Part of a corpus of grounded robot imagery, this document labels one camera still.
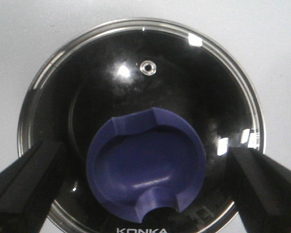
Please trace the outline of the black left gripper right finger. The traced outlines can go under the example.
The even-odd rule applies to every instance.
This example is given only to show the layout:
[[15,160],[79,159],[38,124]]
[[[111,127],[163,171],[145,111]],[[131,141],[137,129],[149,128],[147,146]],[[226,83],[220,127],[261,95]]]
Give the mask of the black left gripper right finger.
[[291,170],[251,148],[229,148],[227,186],[248,233],[291,233]]

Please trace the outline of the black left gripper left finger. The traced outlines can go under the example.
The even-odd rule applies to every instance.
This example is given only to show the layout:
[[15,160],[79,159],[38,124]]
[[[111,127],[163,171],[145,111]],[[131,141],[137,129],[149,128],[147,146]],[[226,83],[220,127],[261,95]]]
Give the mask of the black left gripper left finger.
[[0,233],[38,233],[63,184],[63,143],[35,144],[0,173]]

